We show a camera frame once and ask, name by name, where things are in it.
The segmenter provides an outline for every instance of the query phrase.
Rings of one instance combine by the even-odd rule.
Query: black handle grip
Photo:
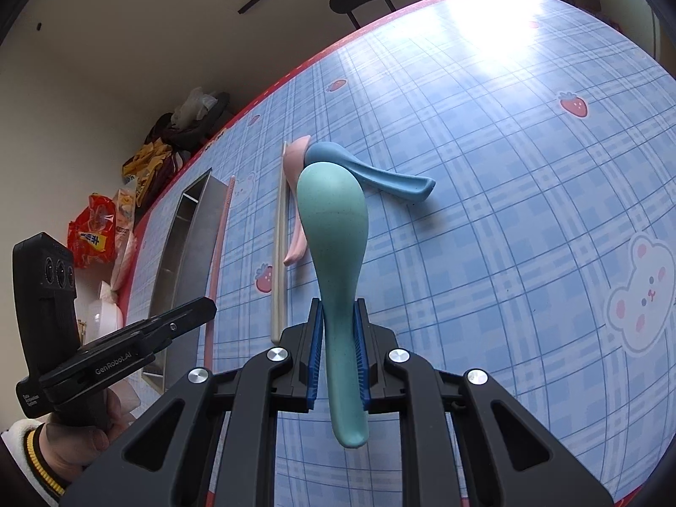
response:
[[[99,391],[59,406],[54,412],[59,423],[75,427],[93,425],[107,433],[112,425],[106,404],[107,392],[107,389]]]

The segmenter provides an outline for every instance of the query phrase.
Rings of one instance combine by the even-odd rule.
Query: blue gripper pad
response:
[[[322,330],[324,328],[324,307],[319,302],[315,316],[314,330],[312,331],[312,347],[310,347],[310,359],[308,361],[308,407],[314,409],[314,401],[317,400],[319,387],[319,365],[322,360]]]
[[[354,315],[352,317],[354,324],[354,351],[357,355],[357,374],[359,376],[359,393],[362,398],[364,411],[368,411],[368,405],[371,403],[371,390],[368,380],[368,357],[366,355],[366,341],[364,339],[364,327],[362,317],[359,313],[359,306],[354,302]]]

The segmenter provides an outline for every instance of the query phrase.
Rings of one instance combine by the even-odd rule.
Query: teal spoon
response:
[[[364,164],[349,150],[334,142],[316,142],[305,152],[305,165],[331,162],[347,169],[363,183],[411,202],[422,202],[432,193],[436,181],[430,177],[396,174]]]
[[[300,174],[297,203],[324,306],[327,383],[333,434],[346,448],[368,440],[354,349],[352,315],[368,238],[362,187],[347,169],[328,162]]]

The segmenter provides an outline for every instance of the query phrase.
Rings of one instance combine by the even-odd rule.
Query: white chopstick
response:
[[[214,255],[212,257],[212,278],[209,284],[209,299],[216,302],[218,298],[218,279],[221,275],[221,256],[225,244],[225,229],[228,226],[228,214],[230,213],[230,203],[232,202],[232,193],[234,193],[234,183],[237,178],[233,175],[228,182],[228,191],[225,195],[225,203],[221,213],[221,224],[218,226],[218,234],[215,237]],[[204,367],[214,370],[214,320],[207,322],[204,327]]]
[[[282,159],[286,143],[282,147]],[[270,319],[270,340],[279,345],[282,331],[286,328],[286,267],[284,257],[288,243],[289,227],[289,184],[284,176],[284,167],[279,166],[279,187],[277,191],[277,215],[275,222],[275,243],[273,247],[273,293],[272,318]]]

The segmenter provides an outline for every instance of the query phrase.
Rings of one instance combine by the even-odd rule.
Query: hand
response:
[[[44,426],[40,433],[40,451],[52,471],[62,479],[72,482],[105,452],[134,421],[130,412],[140,404],[136,392],[124,380],[107,389],[106,402],[113,424],[107,433],[94,426],[70,427],[55,422]]]

